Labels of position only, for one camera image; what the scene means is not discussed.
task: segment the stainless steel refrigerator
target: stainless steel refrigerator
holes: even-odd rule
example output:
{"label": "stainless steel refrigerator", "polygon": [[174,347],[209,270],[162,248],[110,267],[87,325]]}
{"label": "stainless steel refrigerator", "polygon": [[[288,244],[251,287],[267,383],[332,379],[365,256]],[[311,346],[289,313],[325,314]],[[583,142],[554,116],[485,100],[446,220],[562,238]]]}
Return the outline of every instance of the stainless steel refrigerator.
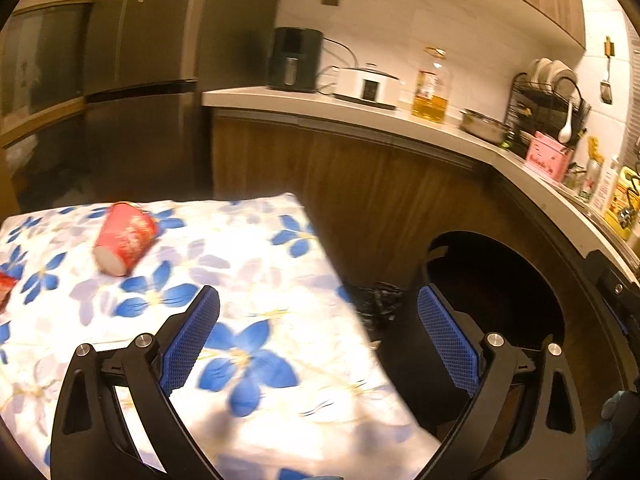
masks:
{"label": "stainless steel refrigerator", "polygon": [[278,0],[97,0],[84,53],[98,200],[212,194],[201,92],[259,86]]}

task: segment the blue gripper pad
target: blue gripper pad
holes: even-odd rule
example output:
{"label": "blue gripper pad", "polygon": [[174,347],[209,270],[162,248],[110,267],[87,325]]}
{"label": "blue gripper pad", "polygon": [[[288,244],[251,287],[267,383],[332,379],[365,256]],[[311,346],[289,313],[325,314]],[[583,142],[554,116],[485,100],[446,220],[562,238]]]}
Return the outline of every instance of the blue gripper pad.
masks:
{"label": "blue gripper pad", "polygon": [[418,294],[418,316],[453,383],[473,397],[480,382],[478,354],[428,286]]}
{"label": "blue gripper pad", "polygon": [[184,386],[219,314],[220,297],[212,288],[202,296],[200,303],[164,354],[159,383],[167,397],[172,391]]}

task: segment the black trash bin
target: black trash bin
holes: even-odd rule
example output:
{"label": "black trash bin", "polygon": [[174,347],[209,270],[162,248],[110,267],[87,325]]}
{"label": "black trash bin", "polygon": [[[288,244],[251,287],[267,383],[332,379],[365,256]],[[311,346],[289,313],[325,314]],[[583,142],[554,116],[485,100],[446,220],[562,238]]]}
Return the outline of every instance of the black trash bin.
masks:
{"label": "black trash bin", "polygon": [[431,243],[378,358],[418,423],[435,434],[468,402],[451,381],[417,314],[417,295],[434,283],[453,309],[512,345],[541,349],[549,335],[564,342],[564,320],[553,289],[524,257],[487,236],[452,231]]}

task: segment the condiment bottle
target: condiment bottle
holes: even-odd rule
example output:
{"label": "condiment bottle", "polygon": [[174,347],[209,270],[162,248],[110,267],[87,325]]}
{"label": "condiment bottle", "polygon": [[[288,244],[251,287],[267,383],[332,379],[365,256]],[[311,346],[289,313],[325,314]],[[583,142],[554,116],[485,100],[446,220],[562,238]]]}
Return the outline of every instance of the condiment bottle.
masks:
{"label": "condiment bottle", "polygon": [[425,66],[418,72],[412,114],[422,119],[441,123],[444,120],[451,73],[446,67],[447,54],[441,48],[428,46]]}

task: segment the spatula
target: spatula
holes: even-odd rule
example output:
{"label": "spatula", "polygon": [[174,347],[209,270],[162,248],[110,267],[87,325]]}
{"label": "spatula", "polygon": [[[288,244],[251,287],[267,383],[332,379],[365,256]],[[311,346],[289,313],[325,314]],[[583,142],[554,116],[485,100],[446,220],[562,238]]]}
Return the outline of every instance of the spatula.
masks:
{"label": "spatula", "polygon": [[607,74],[606,78],[600,82],[600,100],[604,104],[610,105],[613,103],[611,83],[609,82],[611,77],[611,56],[616,55],[616,47],[615,44],[611,43],[609,36],[607,36],[607,40],[604,42],[604,55],[607,56]]}

